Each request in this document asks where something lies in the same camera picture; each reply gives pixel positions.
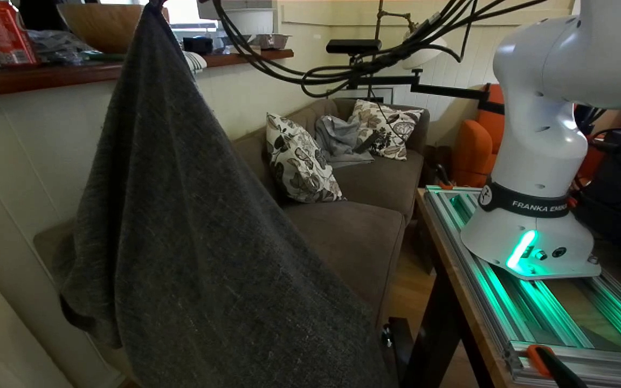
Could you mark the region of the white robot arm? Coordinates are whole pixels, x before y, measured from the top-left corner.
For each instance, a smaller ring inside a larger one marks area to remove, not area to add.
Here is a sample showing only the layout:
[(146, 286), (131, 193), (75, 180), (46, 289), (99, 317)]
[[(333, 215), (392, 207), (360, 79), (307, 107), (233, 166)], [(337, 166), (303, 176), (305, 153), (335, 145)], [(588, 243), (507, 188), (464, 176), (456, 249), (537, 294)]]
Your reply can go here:
[(507, 37), (493, 74), (504, 130), (478, 209), (461, 242), (477, 259), (517, 279), (594, 279), (594, 236), (568, 193), (588, 152), (574, 107), (621, 107), (621, 0), (580, 0), (580, 14)]

